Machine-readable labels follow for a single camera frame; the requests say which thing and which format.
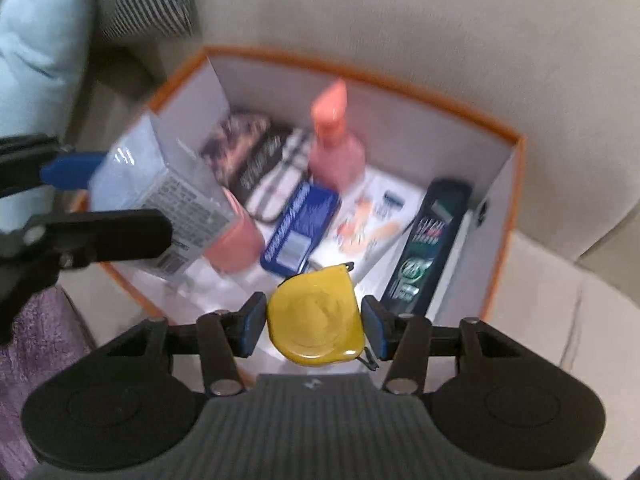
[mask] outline beige fabric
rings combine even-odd
[[[570,373],[600,396],[605,433],[593,463],[613,480],[640,465],[640,313],[638,306],[585,273],[580,331]]]
[[[519,232],[489,323],[592,388],[607,423],[593,463],[626,478],[640,465],[640,310],[590,272]]]
[[[146,317],[140,306],[97,264],[62,272],[58,284],[73,300],[99,346]]]
[[[195,36],[163,40],[161,43],[145,41],[131,45],[129,49],[155,77],[166,79],[201,49],[202,44],[202,38]]]
[[[343,60],[438,88],[511,123],[529,139],[520,227],[564,256],[577,258],[640,196],[640,0],[196,6],[209,43]],[[175,65],[189,50],[168,45],[156,63]]]
[[[636,207],[579,263],[640,303],[640,208]]]
[[[157,86],[126,51],[93,52],[66,140],[80,151],[108,150]]]
[[[572,332],[582,274],[516,231],[487,321],[559,365]]]

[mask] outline pink spray bottle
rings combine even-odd
[[[314,101],[311,117],[316,141],[309,154],[309,170],[320,186],[344,193],[364,175],[364,146],[347,129],[347,85],[338,79]]]

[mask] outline sofa cushion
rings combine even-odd
[[[579,331],[568,371],[602,400],[607,422],[593,463],[626,478],[640,464],[640,310],[594,274],[585,273]]]
[[[66,139],[80,152],[108,150],[157,86],[125,49],[92,51]]]
[[[86,62],[94,0],[4,0],[0,7],[0,137],[63,136]],[[0,230],[47,212],[42,187],[0,200]]]
[[[486,321],[559,365],[582,280],[577,267],[515,231]]]
[[[640,203],[578,262],[640,303]]]

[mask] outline blue clamp handle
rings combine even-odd
[[[374,355],[381,361],[393,359],[402,339],[406,321],[389,312],[370,295],[362,298],[360,319]]]
[[[41,168],[40,180],[62,191],[87,189],[105,153],[69,153]]]
[[[220,321],[234,356],[249,357],[267,321],[267,297],[254,292],[238,312],[223,314]]]

